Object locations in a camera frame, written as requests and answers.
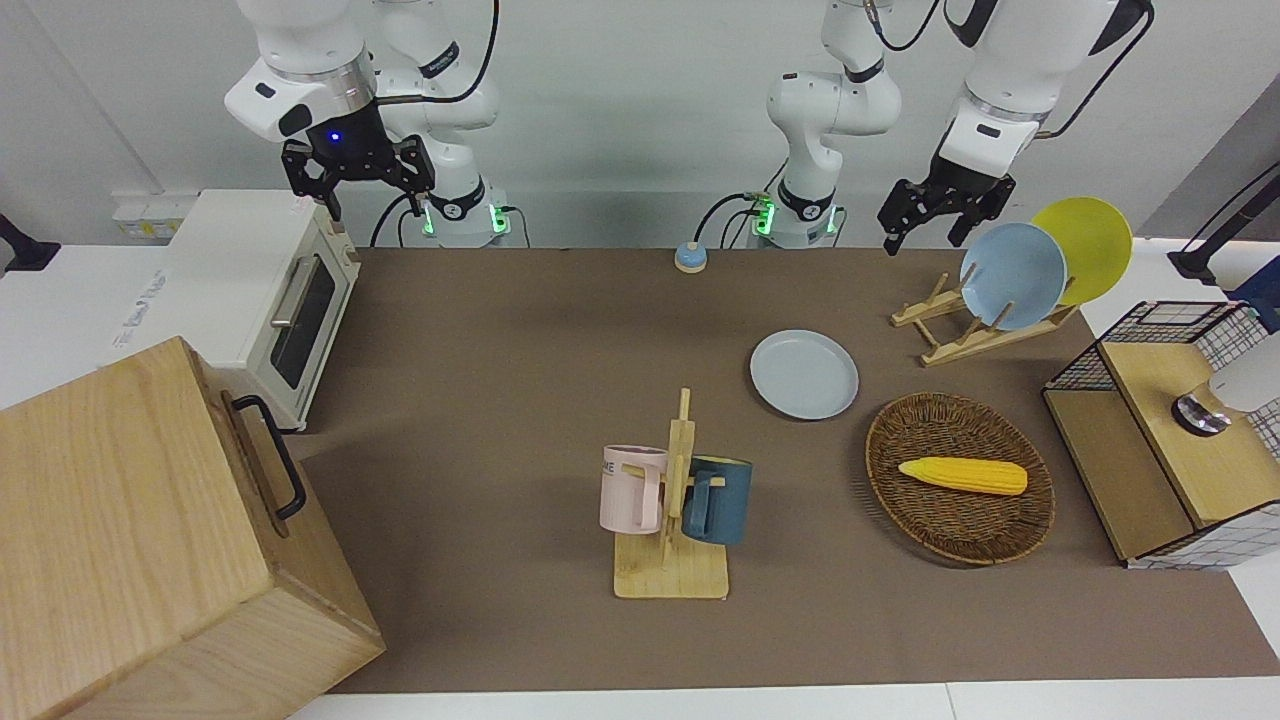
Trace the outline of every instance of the mug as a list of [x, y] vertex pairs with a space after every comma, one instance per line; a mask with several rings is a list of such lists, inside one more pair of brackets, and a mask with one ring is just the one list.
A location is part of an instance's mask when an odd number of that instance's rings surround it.
[[692, 488], [685, 495], [681, 532], [716, 544], [742, 542], [751, 464], [731, 457], [695, 455], [689, 465]]
[[662, 475], [667, 451], [635, 445], [604, 447], [600, 477], [600, 527], [627, 536], [657, 533], [662, 527]]

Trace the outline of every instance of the yellow corn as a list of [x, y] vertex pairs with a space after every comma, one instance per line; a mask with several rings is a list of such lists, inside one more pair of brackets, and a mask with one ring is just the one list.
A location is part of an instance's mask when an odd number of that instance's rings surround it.
[[920, 457], [897, 469], [918, 480], [951, 489], [992, 495], [1021, 495], [1027, 489], [1027, 470], [1004, 460]]

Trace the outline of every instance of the mug handle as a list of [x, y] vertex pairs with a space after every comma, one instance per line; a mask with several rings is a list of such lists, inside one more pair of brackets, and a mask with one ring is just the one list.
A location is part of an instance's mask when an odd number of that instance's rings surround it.
[[644, 466], [644, 500], [640, 505], [640, 518], [636, 525], [644, 527], [649, 518], [662, 515], [658, 509], [658, 493], [662, 488], [662, 470], [654, 468], [653, 465]]
[[707, 534], [707, 520], [712, 512], [712, 478], [714, 470], [699, 470], [694, 475], [694, 496], [689, 501], [689, 529], [698, 537]]

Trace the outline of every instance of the blue mug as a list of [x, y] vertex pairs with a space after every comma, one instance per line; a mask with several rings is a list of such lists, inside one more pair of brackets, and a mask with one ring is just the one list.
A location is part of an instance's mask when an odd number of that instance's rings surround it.
[[746, 500], [751, 492], [751, 464], [745, 460], [695, 455], [689, 465], [692, 487], [685, 495], [681, 532], [716, 544], [742, 542]]

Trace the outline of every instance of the oven door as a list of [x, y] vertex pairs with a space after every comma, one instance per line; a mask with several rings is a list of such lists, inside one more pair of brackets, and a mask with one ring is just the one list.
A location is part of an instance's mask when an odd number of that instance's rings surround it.
[[294, 259], [280, 302], [269, 320], [265, 352], [255, 366], [259, 382], [278, 405], [288, 407], [282, 427], [301, 427], [315, 384], [329, 355], [338, 322], [351, 293], [351, 281], [317, 229]]

